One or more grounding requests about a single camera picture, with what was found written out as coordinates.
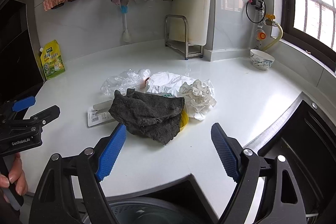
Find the white countertop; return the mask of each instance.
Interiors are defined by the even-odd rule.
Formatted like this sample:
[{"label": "white countertop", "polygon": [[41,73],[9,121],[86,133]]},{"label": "white countertop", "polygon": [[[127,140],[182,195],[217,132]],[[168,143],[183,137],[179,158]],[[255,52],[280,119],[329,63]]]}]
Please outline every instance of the white countertop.
[{"label": "white countertop", "polygon": [[[64,74],[44,84],[36,96],[36,104],[25,116],[29,118],[52,105],[60,108],[59,118],[43,127],[43,145],[22,152],[29,192],[35,192],[53,153],[62,157],[78,155],[112,133],[117,122],[89,128],[87,110],[110,99],[100,91],[105,79],[129,68],[182,75],[190,69],[192,78],[211,79],[217,105],[204,121],[191,118],[166,146],[127,133],[110,176],[101,182],[106,197],[148,193],[192,174],[218,217],[236,183],[226,175],[212,144],[211,126],[219,122],[228,136],[244,146],[281,116],[303,91],[274,68],[268,71],[254,68],[248,58],[185,61],[161,41],[113,48],[69,61]],[[76,198],[81,198],[76,180],[73,187]]]}]

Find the silver screw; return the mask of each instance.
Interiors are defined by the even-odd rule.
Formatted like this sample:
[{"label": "silver screw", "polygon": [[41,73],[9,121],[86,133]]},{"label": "silver screw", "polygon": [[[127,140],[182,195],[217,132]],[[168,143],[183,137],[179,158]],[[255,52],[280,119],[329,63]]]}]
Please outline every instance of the silver screw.
[{"label": "silver screw", "polygon": [[52,156],[51,156],[51,159],[52,160],[58,160],[58,158],[59,158],[59,155],[56,153],[56,154],[53,154]]},{"label": "silver screw", "polygon": [[247,155],[247,156],[252,156],[253,152],[251,149],[244,149],[244,154]]},{"label": "silver screw", "polygon": [[93,153],[93,148],[87,148],[84,150],[85,155],[91,155]]},{"label": "silver screw", "polygon": [[278,160],[281,161],[281,162],[285,162],[286,158],[283,155],[279,155]]}]

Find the clear plastic bag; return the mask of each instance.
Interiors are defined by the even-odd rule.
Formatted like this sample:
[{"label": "clear plastic bag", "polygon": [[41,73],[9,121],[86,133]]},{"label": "clear plastic bag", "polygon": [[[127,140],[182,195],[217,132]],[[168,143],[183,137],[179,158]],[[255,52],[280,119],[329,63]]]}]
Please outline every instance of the clear plastic bag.
[{"label": "clear plastic bag", "polygon": [[121,74],[111,76],[105,80],[101,86],[101,91],[110,97],[114,97],[114,91],[119,90],[122,95],[127,89],[139,91],[146,85],[146,79],[151,75],[149,69],[141,69],[137,73],[134,70],[125,70]]}]

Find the ceramic bowl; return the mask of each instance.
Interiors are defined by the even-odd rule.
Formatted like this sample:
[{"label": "ceramic bowl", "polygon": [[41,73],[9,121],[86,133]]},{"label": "ceramic bowl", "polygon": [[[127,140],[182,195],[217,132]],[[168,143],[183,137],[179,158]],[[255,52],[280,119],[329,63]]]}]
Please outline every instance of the ceramic bowl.
[{"label": "ceramic bowl", "polygon": [[250,50],[250,57],[253,66],[260,70],[267,70],[272,66],[275,60],[274,57],[268,53],[254,49]]}]

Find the window frame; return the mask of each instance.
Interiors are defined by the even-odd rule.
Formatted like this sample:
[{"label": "window frame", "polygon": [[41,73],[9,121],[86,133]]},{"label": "window frame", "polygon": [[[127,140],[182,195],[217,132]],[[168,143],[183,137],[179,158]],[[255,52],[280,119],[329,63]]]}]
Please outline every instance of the window frame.
[{"label": "window frame", "polygon": [[[313,55],[318,60],[323,62],[326,66],[328,66],[330,69],[335,71],[336,52],[333,49],[329,48],[324,43],[322,43],[321,41],[319,41],[318,39],[308,35],[307,33],[301,30],[294,28],[295,0],[283,0],[282,6],[283,7],[282,7],[281,26],[283,28],[283,39],[300,47],[306,52],[310,52],[311,55]],[[333,32],[333,38],[335,44],[336,37],[334,36],[335,36],[335,24]]]}]

